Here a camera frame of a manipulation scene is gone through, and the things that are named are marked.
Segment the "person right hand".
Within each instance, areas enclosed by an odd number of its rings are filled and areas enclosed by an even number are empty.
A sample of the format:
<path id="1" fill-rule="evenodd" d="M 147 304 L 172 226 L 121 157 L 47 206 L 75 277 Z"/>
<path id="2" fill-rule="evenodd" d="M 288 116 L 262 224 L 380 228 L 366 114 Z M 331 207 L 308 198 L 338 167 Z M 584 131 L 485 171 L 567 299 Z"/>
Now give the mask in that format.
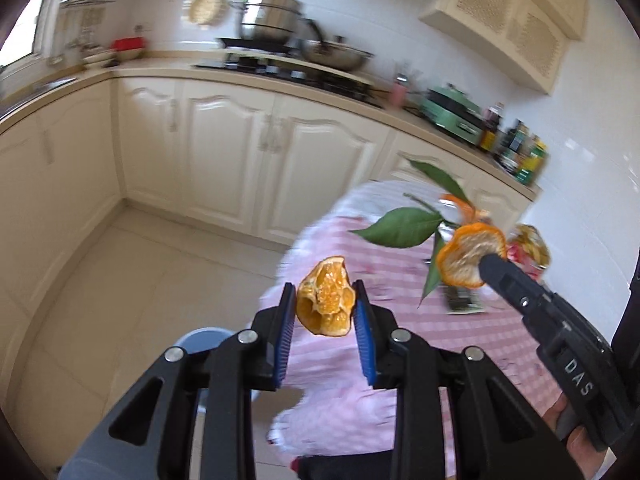
<path id="1" fill-rule="evenodd" d="M 561 394 L 542 416 L 551 430 L 556 430 L 559 418 L 567 408 L 567 404 L 567 397 Z M 594 448 L 584 426 L 578 426 L 572 431 L 566 440 L 565 447 L 586 479 L 592 479 L 604 463 L 606 453 L 598 452 Z"/>

